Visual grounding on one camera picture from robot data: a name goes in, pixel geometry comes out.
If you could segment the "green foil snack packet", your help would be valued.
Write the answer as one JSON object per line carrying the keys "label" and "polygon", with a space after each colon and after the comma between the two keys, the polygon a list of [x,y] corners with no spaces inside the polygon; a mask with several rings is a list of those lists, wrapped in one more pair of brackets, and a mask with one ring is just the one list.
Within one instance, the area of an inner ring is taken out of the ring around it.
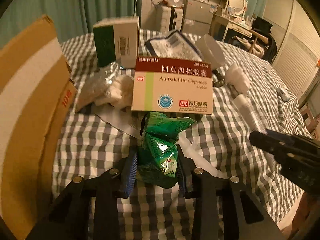
{"label": "green foil snack packet", "polygon": [[171,118],[159,112],[146,114],[138,146],[139,179],[164,189],[177,183],[179,134],[191,127],[190,117]]}

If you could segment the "amoxicillin capsules box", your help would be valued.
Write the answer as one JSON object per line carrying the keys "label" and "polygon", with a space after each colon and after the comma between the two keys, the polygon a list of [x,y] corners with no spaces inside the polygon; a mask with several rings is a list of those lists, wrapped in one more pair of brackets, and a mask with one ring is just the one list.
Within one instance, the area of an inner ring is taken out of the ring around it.
{"label": "amoxicillin capsules box", "polygon": [[132,110],[212,114],[210,64],[164,57],[136,58]]}

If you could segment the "black white mask pouch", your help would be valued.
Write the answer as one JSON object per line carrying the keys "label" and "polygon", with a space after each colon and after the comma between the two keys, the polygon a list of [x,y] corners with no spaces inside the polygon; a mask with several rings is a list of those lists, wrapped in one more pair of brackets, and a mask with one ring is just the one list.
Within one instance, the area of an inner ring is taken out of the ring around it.
{"label": "black white mask pouch", "polygon": [[179,30],[170,31],[167,36],[150,38],[145,41],[145,46],[152,56],[204,61],[197,47]]}

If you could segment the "green white medicine box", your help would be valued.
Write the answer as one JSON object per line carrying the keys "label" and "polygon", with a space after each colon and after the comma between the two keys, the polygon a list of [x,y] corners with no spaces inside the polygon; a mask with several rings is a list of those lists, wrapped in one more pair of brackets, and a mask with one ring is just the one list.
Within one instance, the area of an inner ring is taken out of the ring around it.
{"label": "green white medicine box", "polygon": [[125,69],[133,69],[138,55],[139,17],[105,18],[93,25],[99,67],[119,61]]}

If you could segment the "white plastic bottle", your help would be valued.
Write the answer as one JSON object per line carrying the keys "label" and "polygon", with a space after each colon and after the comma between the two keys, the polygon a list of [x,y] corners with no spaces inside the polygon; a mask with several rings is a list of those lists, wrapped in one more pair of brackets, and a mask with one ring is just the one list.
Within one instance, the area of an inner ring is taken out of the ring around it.
{"label": "white plastic bottle", "polygon": [[232,85],[236,91],[247,96],[250,88],[250,80],[236,63],[233,63],[225,73],[225,82]]}

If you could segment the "black chair with clothes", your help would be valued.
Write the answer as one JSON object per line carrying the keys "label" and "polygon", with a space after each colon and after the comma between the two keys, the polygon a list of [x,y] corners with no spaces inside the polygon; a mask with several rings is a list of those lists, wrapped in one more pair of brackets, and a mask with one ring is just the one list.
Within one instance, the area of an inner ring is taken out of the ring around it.
{"label": "black chair with clothes", "polygon": [[263,60],[272,64],[274,57],[277,54],[277,44],[275,39],[271,35],[271,28],[273,25],[266,20],[257,17],[252,24],[250,32],[254,36],[254,41],[249,48],[249,52],[253,53],[254,47],[257,41],[262,42],[267,48],[265,49]]}

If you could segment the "clear plastic cup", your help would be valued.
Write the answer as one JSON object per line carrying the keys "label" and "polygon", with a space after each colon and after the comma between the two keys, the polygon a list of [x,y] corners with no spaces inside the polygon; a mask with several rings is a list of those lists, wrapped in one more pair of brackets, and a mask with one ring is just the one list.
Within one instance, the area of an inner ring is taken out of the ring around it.
{"label": "clear plastic cup", "polygon": [[223,51],[210,35],[206,34],[198,39],[195,46],[201,52],[204,62],[210,63],[211,70],[216,70],[225,65],[226,60]]}

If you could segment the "white dressing table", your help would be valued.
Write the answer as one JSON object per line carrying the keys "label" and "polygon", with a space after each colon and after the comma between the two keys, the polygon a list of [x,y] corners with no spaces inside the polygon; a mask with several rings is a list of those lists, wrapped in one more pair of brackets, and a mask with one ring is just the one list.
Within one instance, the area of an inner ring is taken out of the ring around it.
{"label": "white dressing table", "polygon": [[214,15],[209,34],[218,41],[228,42],[233,36],[251,38],[249,27],[243,27],[228,18]]}

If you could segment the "brown cardboard box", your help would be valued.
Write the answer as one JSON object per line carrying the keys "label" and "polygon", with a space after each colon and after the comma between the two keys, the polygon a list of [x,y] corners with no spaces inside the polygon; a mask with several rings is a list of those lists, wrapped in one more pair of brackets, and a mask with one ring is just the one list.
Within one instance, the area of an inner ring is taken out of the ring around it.
{"label": "brown cardboard box", "polygon": [[48,210],[57,141],[75,94],[49,16],[1,49],[1,219],[17,239]]}

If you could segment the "clear plastic bag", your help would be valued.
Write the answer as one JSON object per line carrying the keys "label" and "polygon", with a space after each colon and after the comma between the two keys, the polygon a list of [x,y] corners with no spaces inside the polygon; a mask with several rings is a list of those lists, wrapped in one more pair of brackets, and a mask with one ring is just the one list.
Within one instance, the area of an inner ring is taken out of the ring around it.
{"label": "clear plastic bag", "polygon": [[75,112],[79,112],[82,108],[103,95],[109,89],[110,85],[112,85],[119,73],[119,61],[111,62],[106,67],[100,68],[100,70],[90,77],[82,87],[76,102]]}

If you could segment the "oval vanity mirror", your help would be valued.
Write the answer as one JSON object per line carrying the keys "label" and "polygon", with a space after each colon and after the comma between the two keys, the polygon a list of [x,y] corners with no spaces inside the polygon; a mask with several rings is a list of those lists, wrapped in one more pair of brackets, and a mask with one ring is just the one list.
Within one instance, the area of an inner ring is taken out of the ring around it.
{"label": "oval vanity mirror", "polygon": [[246,7],[246,0],[228,0],[228,6],[234,9],[235,15],[241,15]]}

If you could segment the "grey mini fridge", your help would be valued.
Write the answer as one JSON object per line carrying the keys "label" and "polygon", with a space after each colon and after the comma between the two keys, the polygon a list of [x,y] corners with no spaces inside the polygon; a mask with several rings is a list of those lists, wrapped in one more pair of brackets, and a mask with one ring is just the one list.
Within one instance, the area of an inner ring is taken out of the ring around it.
{"label": "grey mini fridge", "polygon": [[200,36],[209,34],[215,6],[197,0],[183,0],[183,3],[182,31]]}

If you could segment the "white suitcase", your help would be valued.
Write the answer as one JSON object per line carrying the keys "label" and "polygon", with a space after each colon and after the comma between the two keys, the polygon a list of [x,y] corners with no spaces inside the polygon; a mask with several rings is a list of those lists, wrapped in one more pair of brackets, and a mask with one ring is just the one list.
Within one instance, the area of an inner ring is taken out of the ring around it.
{"label": "white suitcase", "polygon": [[158,5],[156,8],[156,30],[166,33],[171,30],[181,31],[183,9]]}

